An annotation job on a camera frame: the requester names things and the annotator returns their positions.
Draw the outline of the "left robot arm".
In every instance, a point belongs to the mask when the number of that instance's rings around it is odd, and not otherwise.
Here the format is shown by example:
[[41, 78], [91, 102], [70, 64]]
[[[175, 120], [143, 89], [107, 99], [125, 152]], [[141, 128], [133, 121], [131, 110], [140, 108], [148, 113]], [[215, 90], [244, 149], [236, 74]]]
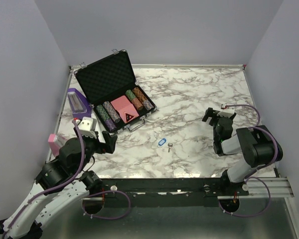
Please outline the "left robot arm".
[[95, 153], [114, 153], [117, 137], [106, 131], [102, 135], [105, 142], [77, 135], [62, 144], [55, 159], [44, 164], [19, 208], [0, 220], [4, 239], [38, 239], [53, 216], [71, 203], [102, 191], [102, 180], [92, 170], [84, 170]]

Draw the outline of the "blue key tag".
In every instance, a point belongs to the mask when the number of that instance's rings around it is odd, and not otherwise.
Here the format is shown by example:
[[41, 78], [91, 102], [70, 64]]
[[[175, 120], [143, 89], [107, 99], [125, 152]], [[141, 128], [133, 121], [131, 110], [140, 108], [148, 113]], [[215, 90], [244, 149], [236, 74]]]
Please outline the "blue key tag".
[[161, 139], [161, 140], [158, 142], [157, 145], [158, 145], [159, 147], [161, 147], [161, 146], [163, 146], [166, 142], [167, 142], [166, 138], [163, 138], [163, 139]]

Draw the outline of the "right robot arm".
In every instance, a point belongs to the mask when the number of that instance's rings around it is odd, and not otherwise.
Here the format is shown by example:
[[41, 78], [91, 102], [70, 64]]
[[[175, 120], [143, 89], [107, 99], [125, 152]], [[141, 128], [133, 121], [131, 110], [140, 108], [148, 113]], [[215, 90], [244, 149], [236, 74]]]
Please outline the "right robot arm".
[[216, 184], [205, 183], [208, 196], [248, 195], [247, 180], [260, 169], [282, 160], [283, 149], [265, 125], [233, 129], [234, 110], [208, 108], [202, 118], [213, 127], [213, 149], [218, 156], [241, 153], [243, 158], [226, 169]]

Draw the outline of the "silver key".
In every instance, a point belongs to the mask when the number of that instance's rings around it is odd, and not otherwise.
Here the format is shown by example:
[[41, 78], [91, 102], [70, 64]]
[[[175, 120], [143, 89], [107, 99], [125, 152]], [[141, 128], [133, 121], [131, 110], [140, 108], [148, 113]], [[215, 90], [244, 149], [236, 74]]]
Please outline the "silver key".
[[168, 152], [170, 152], [171, 148], [173, 147], [173, 144], [172, 143], [168, 143]]

